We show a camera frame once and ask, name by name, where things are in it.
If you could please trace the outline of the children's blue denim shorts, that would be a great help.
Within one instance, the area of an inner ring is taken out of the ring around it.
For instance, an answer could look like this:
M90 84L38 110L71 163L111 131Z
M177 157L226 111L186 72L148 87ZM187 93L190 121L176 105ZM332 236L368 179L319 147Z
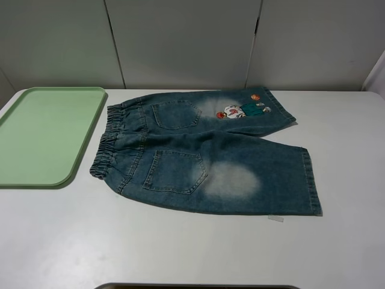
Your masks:
M90 174L172 210L321 216L307 149L266 139L295 121L266 87L141 96L108 107Z

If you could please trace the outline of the light green plastic tray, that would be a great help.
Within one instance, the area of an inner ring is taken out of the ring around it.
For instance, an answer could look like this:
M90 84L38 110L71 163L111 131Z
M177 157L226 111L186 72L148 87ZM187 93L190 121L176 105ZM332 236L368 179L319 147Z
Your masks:
M1 187L56 187L74 173L104 106L100 87L34 87L1 117Z

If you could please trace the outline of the clear tape marker lower right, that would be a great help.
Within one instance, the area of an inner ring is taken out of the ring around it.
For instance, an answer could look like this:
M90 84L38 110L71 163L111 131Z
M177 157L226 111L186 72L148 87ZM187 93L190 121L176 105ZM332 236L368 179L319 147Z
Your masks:
M269 220L273 220L273 221L275 221L275 222L280 222L280 223L283 223L283 222L284 222L284 218L281 217L281 216L269 215L269 216L268 216L268 219L269 219Z

